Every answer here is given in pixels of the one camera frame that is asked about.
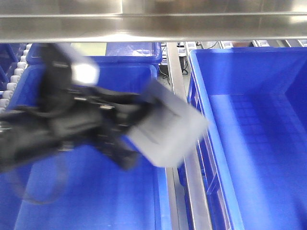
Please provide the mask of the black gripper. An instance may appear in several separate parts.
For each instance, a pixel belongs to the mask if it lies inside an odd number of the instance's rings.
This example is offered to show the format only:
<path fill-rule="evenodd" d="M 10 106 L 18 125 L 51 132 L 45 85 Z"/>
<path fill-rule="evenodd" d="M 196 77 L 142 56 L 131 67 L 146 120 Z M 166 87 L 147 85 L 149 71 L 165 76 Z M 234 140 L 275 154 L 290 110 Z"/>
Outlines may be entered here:
<path fill-rule="evenodd" d="M 68 103 L 43 112 L 20 105 L 0 116 L 0 168 L 9 171 L 64 149 L 92 145 L 122 169 L 132 168 L 138 152 L 122 136 L 144 117 L 140 95 L 99 87 L 68 91 Z"/>

